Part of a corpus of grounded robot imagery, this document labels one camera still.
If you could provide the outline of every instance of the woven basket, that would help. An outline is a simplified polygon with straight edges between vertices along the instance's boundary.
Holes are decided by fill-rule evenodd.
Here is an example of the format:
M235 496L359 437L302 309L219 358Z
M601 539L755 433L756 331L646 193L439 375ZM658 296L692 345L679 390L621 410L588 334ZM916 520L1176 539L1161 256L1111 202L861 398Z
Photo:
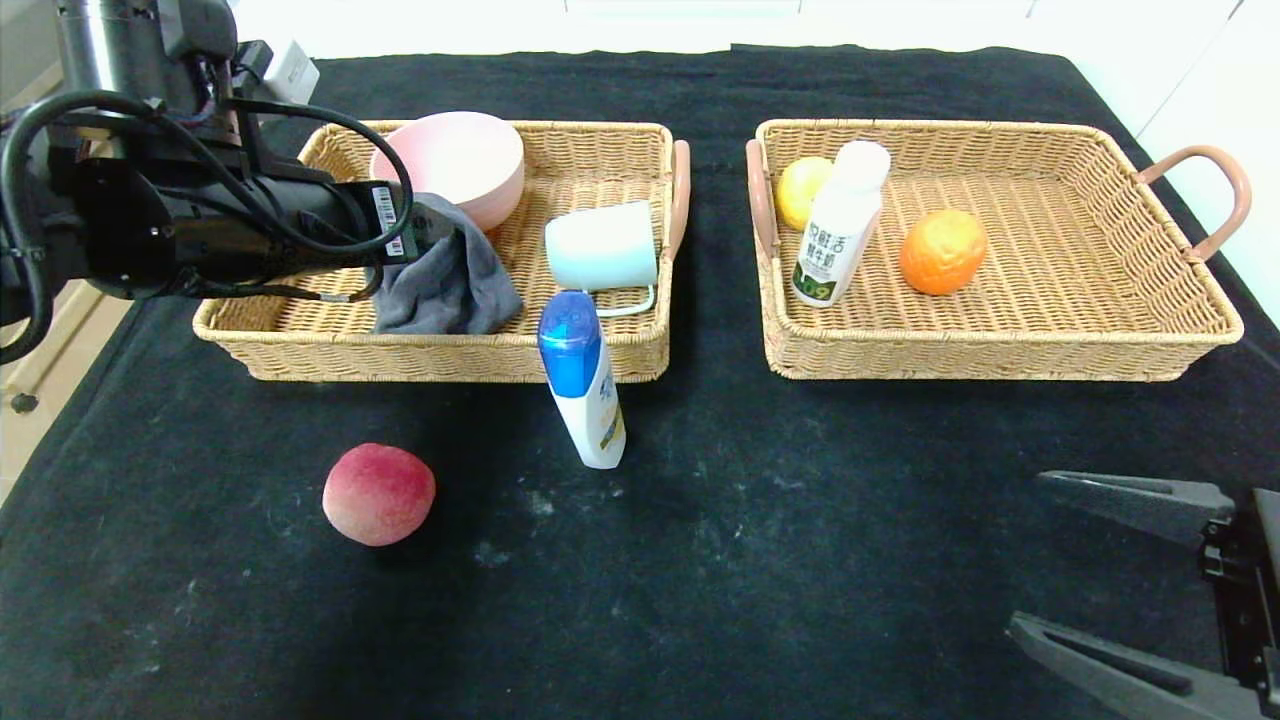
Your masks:
M773 210L782 170L851 140L888 149L884 210L846 295L826 309L785 278L800 233ZM769 120L746 147L769 366L792 379L1170 380L1243 324L1204 266L1248 213L1239 165L1197 146L1137 173L1080 126ZM1189 155L1236 191L1231 219L1194 249L1147 187ZM989 237L975 279L927 296L902 279L902 238L925 213L973 211Z
M387 135L407 120L367 123ZM667 369L671 281L689 214L689 143L649 123L515 122L525 142L525 190L489 238L525 301L495 334L371 334L371 302L338 305L282 297L206 300L192 325L262 380L545 382L538 318L561 288L543 250L547 220L584 208L648 200L658 287L645 313L602 318L618 382L655 379ZM337 126L315 132L300 159L338 182L367 179L372 146ZM291 278L319 292L355 292L364 270ZM635 304L644 288L596 293L607 305Z

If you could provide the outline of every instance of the white bottle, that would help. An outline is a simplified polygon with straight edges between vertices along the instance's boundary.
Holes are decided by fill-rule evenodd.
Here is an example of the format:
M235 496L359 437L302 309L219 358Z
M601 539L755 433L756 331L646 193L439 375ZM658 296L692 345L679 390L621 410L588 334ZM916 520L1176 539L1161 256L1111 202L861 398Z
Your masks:
M879 143L855 140L840 149L831 178L813 199L791 272L791 288L803 302L829 307L849 288L879 220L888 167L888 150Z
M596 470L617 468L627 429L590 295L566 290L550 299L538 323L538 351L579 457Z

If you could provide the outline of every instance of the peach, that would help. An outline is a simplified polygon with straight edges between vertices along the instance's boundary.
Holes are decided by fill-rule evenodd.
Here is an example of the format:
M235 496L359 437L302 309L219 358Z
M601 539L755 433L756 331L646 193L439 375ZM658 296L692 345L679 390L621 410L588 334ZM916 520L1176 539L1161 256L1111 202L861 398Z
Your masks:
M321 506L348 538L372 547L404 539L435 498L435 474L413 454L366 442L338 459L324 483Z

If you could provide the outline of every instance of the white mug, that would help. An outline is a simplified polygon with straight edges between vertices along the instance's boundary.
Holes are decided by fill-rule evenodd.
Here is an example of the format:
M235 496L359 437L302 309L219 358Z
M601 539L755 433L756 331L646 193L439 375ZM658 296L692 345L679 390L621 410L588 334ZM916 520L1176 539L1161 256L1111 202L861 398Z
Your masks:
M649 299L626 307L598 307L603 318L653 307L658 258L653 251L649 201L576 210L547 223L547 263L561 287L586 292L649 288Z

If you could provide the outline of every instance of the gray cloth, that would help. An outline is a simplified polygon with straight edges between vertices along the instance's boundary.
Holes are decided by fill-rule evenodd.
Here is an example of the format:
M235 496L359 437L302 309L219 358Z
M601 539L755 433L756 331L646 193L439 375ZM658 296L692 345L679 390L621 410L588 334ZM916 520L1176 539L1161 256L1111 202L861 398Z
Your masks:
M388 265L374 293L375 333L484 334L520 313L524 302L484 232L457 205L433 193L413 200L457 228L406 265Z

